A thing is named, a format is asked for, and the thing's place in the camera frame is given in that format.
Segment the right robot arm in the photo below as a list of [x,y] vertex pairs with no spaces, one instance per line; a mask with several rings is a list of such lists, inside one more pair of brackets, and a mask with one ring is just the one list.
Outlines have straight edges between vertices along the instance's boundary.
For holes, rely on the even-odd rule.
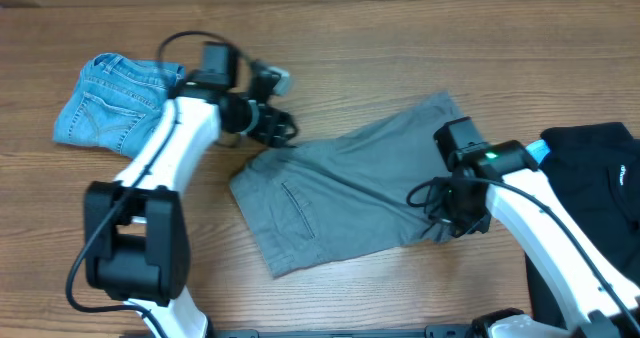
[[445,221],[460,235],[499,220],[551,291],[565,326],[514,309],[476,319],[478,337],[636,337],[639,288],[593,245],[564,209],[534,158],[515,140],[491,145],[468,117],[438,129],[435,143],[451,172]]

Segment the grey shorts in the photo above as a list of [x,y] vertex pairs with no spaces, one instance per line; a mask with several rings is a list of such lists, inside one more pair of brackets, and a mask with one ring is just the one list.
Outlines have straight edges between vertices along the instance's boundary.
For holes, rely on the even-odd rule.
[[272,276],[425,240],[449,227],[407,204],[448,171],[433,140],[462,115],[448,92],[335,139],[259,154],[230,183]]

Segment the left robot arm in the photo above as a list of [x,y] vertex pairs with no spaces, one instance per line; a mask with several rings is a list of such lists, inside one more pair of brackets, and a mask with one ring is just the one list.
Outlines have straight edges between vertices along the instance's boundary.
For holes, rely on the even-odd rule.
[[222,133],[275,148],[297,135],[293,117],[269,104],[290,86],[287,71],[229,43],[206,43],[200,68],[170,87],[142,151],[113,181],[88,187],[85,244],[66,290],[83,268],[87,283],[114,300],[110,311],[136,312],[151,336],[213,336],[187,288],[191,250],[181,198]]

